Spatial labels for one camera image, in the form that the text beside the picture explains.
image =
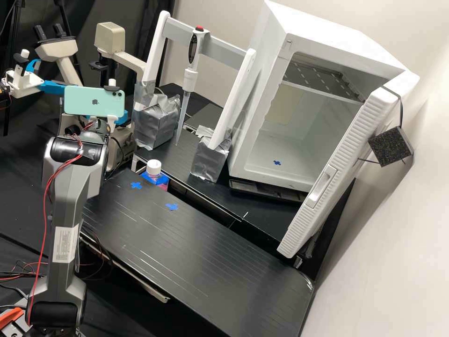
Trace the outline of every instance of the pipette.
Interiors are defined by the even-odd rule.
[[[192,32],[192,37],[190,38],[190,43],[188,45],[188,67],[184,71],[184,82],[182,83],[184,96],[182,98],[181,112],[179,114],[178,129],[176,130],[176,145],[178,145],[179,137],[181,136],[190,93],[195,89],[196,79],[198,78],[196,68],[198,67],[201,46],[203,44],[204,36],[208,33],[209,31],[202,26],[196,26]]]

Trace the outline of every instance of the phone case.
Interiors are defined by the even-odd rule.
[[[125,109],[123,90],[67,86],[64,91],[64,111],[70,115],[122,117]]]

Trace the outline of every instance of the fridge shelf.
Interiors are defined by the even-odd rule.
[[[282,84],[325,95],[340,101],[362,105],[360,95],[339,72],[291,61]]]

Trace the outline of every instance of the white bottle cap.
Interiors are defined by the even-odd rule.
[[[22,56],[23,58],[28,58],[29,56],[29,50],[28,49],[22,49],[22,51],[20,52],[20,56]]]
[[[150,175],[156,176],[160,173],[162,164],[157,159],[150,159],[146,164],[146,172]]]

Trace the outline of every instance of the white mini fridge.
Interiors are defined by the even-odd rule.
[[[367,140],[399,114],[382,86],[404,101],[419,77],[363,33],[268,0],[249,48],[253,65],[215,133],[233,129],[231,176],[308,192],[278,248],[292,257],[369,155]]]

